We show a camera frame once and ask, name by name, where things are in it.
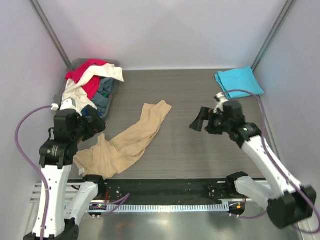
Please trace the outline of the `beige t shirt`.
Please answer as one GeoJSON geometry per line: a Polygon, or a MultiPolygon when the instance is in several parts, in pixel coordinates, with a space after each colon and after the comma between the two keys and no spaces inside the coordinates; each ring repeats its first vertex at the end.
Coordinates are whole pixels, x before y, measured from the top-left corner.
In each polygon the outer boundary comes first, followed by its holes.
{"type": "Polygon", "coordinates": [[[80,175],[99,175],[106,180],[133,166],[142,158],[171,109],[165,100],[145,103],[136,124],[111,140],[107,140],[104,133],[99,135],[97,144],[78,151],[73,157],[80,175]]]}

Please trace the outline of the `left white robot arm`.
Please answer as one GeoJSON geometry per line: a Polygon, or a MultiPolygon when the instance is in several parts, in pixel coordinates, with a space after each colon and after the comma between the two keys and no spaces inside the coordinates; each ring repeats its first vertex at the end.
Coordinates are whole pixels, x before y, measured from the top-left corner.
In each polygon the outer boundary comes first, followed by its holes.
{"type": "Polygon", "coordinates": [[[106,194],[101,175],[86,175],[79,190],[65,205],[66,190],[78,144],[103,132],[106,123],[92,107],[90,118],[74,109],[58,110],[48,139],[39,149],[39,167],[42,186],[38,214],[32,231],[25,240],[76,240],[80,220],[93,199],[101,200],[106,194]]]}

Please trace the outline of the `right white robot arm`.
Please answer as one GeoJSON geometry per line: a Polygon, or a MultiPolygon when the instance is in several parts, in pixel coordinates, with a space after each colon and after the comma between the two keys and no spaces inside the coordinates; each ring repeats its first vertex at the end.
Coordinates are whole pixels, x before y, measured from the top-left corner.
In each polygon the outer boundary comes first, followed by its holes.
{"type": "Polygon", "coordinates": [[[225,192],[231,198],[246,196],[262,207],[271,222],[279,229],[309,219],[316,213],[317,193],[312,186],[302,186],[282,165],[270,150],[256,124],[246,122],[240,105],[224,105],[223,111],[202,107],[190,128],[200,132],[204,121],[205,130],[212,135],[229,135],[238,147],[256,164],[268,182],[265,187],[245,172],[228,175],[225,192]]]}

